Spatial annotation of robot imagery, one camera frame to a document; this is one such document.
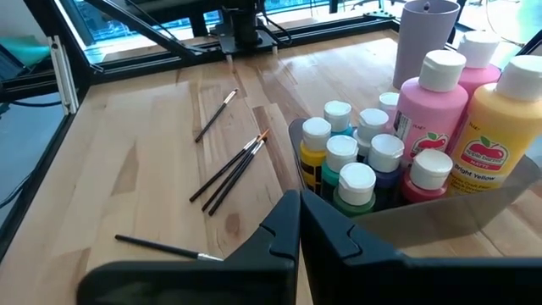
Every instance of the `cable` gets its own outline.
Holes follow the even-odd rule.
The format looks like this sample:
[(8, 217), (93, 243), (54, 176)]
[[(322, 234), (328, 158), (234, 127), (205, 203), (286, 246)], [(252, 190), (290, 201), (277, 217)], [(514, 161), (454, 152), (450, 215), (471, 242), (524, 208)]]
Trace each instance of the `cable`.
[(525, 43), (521, 43), (521, 42), (515, 42), (513, 40), (510, 40), (510, 39), (507, 39), (501, 35), (499, 35), (499, 33), (497, 33), (497, 31), (495, 30), (495, 28), (493, 27), (493, 25), (491, 24), (491, 20), (489, 19), (489, 0), (485, 0), (485, 18), (488, 20), (488, 24), (489, 24), (489, 27), (490, 29), (495, 33), (497, 34), (503, 41), (505, 42), (508, 42), (508, 43), (511, 43), (511, 44), (514, 44), (518, 47), (525, 47)]
[(52, 102), (52, 103), (25, 103), (25, 102), (11, 101), (11, 102), (0, 102), (0, 103), (12, 104), (12, 105), (23, 106), (23, 107), (32, 107), (32, 108), (45, 108), (45, 107), (51, 107), (51, 106), (62, 105), (62, 102)]
[(28, 179), (30, 178), (30, 175), (32, 175), (32, 173), (28, 174), (10, 193), (9, 195), (6, 197), (6, 199), (2, 200), (0, 202), (0, 209), (7, 206), (10, 202), (12, 202), (16, 197), (17, 195), (19, 195), (21, 193), (21, 191), (23, 191), (23, 186), (25, 186), (25, 182), (28, 181)]
[(263, 14), (263, 17), (271, 24), (271, 25), (274, 25), (277, 29), (281, 30), (283, 33), (285, 33), (287, 36), (288, 36), (288, 41), (287, 42), (283, 42), (281, 41), (280, 39), (276, 38), (276, 36), (274, 36), (274, 38), (276, 38), (275, 40), (284, 45), (284, 46), (289, 46), (291, 45), (291, 35), (290, 35), (290, 32), (285, 30), (285, 28), (283, 28), (282, 26), (280, 25), (277, 25), (276, 23), (274, 23), (274, 21), (272, 21), (269, 17), (268, 17), (268, 13), (266, 12), (265, 10), (265, 4), (263, 3), (263, 1), (260, 2), (260, 5), (262, 6), (262, 14)]
[(152, 22), (154, 22), (156, 25), (158, 25), (162, 30), (164, 30), (166, 33), (168, 33), (171, 38), (173, 38), (173, 40), (175, 40), (176, 42), (178, 42), (179, 40), (177, 39), (177, 37), (175, 37), (175, 35), (173, 35), (168, 29), (165, 28), (165, 26), (163, 26), (161, 23), (159, 23), (156, 19), (154, 19), (150, 14), (148, 14), (146, 11), (143, 10), (143, 8), (140, 8), (139, 6), (137, 6), (137, 4), (135, 4), (132, 0), (125, 0), (127, 2), (129, 2), (135, 9), (137, 9), (140, 13), (144, 14), (148, 19), (150, 19)]

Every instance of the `pink paint bottle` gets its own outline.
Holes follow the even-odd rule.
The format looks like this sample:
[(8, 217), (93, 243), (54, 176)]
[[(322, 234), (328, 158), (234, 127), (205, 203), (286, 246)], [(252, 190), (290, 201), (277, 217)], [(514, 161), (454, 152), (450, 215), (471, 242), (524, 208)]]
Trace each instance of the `pink paint bottle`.
[(460, 53), (431, 51), (420, 76), (403, 83), (394, 122), (395, 135), (405, 143), (403, 166), (425, 148), (447, 148), (468, 101), (467, 91), (457, 84), (466, 61)]
[[(472, 30), (463, 35), (457, 51), (465, 56), (467, 62), (459, 77), (459, 86), (467, 90), (469, 101), (476, 89), (485, 84), (496, 83), (501, 77), (499, 68), (489, 64), (500, 41), (501, 39), (497, 35), (482, 30)], [(456, 145), (457, 137), (461, 132), (459, 126), (463, 125), (462, 122), (466, 119), (466, 111), (467, 107), (463, 111), (461, 123), (458, 124), (458, 128), (450, 139), (450, 144), (446, 148), (448, 154)]]

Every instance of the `apple logo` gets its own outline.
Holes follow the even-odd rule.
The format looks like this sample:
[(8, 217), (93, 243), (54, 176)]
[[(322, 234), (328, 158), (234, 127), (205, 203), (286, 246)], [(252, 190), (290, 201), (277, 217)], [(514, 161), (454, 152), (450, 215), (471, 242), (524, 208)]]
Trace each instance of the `apple logo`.
[(508, 151), (500, 143), (492, 142), (481, 136), (470, 141), (461, 155), (461, 159), (481, 169), (499, 170), (508, 158)]
[(448, 136), (446, 134), (436, 134), (428, 132), (425, 136), (417, 139), (412, 145), (410, 156), (414, 158), (423, 149), (433, 148), (443, 152), (448, 144)]

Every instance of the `paint bottle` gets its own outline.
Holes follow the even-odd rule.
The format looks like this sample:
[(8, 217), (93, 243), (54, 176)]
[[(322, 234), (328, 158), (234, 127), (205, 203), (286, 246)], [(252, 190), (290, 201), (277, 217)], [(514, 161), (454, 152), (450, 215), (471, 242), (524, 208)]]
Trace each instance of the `paint bottle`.
[(351, 136), (352, 125), (350, 124), (350, 112), (352, 106), (349, 103), (330, 101), (324, 105), (324, 119), (331, 124), (331, 136)]
[(307, 188), (319, 194), (322, 183), (322, 163), (331, 125), (322, 118), (310, 118), (303, 123), (301, 140), (301, 172)]
[(392, 207), (395, 187), (401, 178), (401, 157), (405, 145), (398, 137), (382, 134), (371, 140), (367, 164), (374, 170), (376, 183), (374, 193), (377, 197), (374, 210)]
[(403, 176), (400, 186), (402, 203), (426, 202), (443, 197), (452, 166), (447, 154), (424, 149), (414, 157), (412, 167)]
[(451, 158), (449, 193), (501, 186), (542, 132), (542, 57), (517, 56), (497, 83), (478, 88)]
[(384, 133), (388, 120), (388, 114), (376, 108), (367, 108), (359, 113), (359, 125), (352, 135), (357, 141), (357, 162), (362, 163), (368, 156), (371, 140)]
[(357, 142), (351, 136), (332, 136), (326, 144), (326, 157), (322, 164), (322, 191), (320, 196), (333, 202), (333, 192), (339, 184), (343, 166), (356, 162)]
[(366, 164), (351, 163), (339, 172), (339, 185), (333, 194), (335, 208), (348, 217), (373, 211), (376, 196), (374, 171)]
[(384, 128), (385, 133), (391, 135), (395, 134), (393, 129), (393, 122), (395, 122), (395, 115), (397, 114), (397, 101), (399, 100), (399, 93), (395, 92), (385, 92), (380, 94), (379, 97), (379, 108), (380, 110), (388, 114), (388, 123)]
[(395, 135), (405, 143), (403, 165), (423, 149), (446, 150), (468, 95), (457, 84), (466, 59), (452, 51), (427, 53), (419, 77), (401, 87), (395, 117)]
[[(459, 85), (467, 91), (469, 101), (476, 89), (485, 84), (496, 83), (501, 77), (499, 68), (489, 63), (500, 41), (497, 35), (488, 31), (472, 30), (463, 35), (457, 51), (465, 56), (467, 62), (459, 77)], [(458, 125), (462, 125), (466, 118), (467, 107), (468, 104), (463, 110)], [(459, 129), (456, 128), (446, 148), (446, 153), (451, 153), (458, 136)]]

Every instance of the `gray container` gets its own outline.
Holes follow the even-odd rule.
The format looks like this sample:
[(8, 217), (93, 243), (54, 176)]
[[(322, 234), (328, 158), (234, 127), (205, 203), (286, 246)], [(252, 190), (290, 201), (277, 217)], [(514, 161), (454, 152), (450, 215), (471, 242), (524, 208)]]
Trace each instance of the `gray container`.
[[(426, 3), (429, 11), (423, 9)], [(427, 52), (444, 48), (458, 13), (459, 4), (446, 0), (405, 3), (393, 75), (395, 88), (401, 89), (405, 80), (419, 76)]]
[[(301, 182), (299, 146), (305, 120), (294, 119), (289, 128)], [(387, 209), (357, 216), (353, 220), (399, 248), (467, 236), (483, 229), (539, 177), (539, 167), (523, 156), (500, 188)]]

